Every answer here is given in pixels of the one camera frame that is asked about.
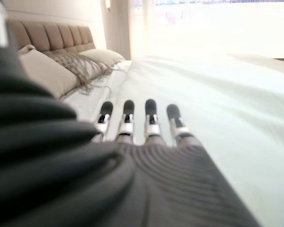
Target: tufted headboard panel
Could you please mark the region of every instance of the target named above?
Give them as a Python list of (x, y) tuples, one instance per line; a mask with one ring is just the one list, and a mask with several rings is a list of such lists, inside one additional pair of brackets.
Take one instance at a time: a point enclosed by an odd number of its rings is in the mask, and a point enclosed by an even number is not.
[(20, 20), (9, 20), (8, 25), (19, 48), (31, 44), (48, 56), (66, 52), (79, 53), (95, 48), (87, 26)]

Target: white pillow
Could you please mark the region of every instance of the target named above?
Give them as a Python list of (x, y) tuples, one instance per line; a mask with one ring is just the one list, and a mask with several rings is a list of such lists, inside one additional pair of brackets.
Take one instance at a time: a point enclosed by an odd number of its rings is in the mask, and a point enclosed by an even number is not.
[(59, 98), (77, 86), (77, 77), (45, 54), (31, 50), (19, 56), (27, 76)]
[(80, 54), (89, 57), (95, 62), (103, 63), (109, 67), (113, 67), (119, 62), (125, 61), (125, 58), (122, 55), (111, 50), (92, 49), (81, 52)]

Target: wall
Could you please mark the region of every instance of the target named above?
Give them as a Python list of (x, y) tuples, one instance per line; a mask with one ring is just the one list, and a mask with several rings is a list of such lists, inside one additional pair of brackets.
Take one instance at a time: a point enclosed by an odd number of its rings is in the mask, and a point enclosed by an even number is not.
[(97, 48), (106, 49), (100, 0), (3, 0), (9, 17), (90, 27)]
[(127, 60), (131, 59), (129, 1), (131, 0), (111, 0), (111, 10), (108, 11), (105, 0), (101, 0), (106, 46)]

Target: white duvet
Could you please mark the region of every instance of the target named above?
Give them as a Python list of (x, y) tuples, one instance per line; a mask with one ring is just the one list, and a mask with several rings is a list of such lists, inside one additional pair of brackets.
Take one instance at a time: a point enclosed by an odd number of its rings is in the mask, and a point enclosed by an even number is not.
[[(259, 222), (284, 227), (284, 62), (242, 54), (173, 60), (148, 56), (133, 60), (127, 74), (119, 73), (110, 83), (114, 112), (109, 139), (115, 138), (124, 101), (131, 99), (135, 137), (142, 144), (144, 105), (153, 98), (163, 137), (171, 145), (166, 107), (177, 104)], [(89, 115), (67, 102), (80, 119), (95, 119), (101, 99), (96, 108), (89, 102)]]

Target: white curtain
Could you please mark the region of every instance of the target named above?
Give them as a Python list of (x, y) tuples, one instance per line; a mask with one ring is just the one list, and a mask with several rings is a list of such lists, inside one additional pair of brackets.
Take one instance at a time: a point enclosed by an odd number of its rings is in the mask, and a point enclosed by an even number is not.
[(284, 2), (129, 0), (132, 57), (248, 52), (284, 58)]

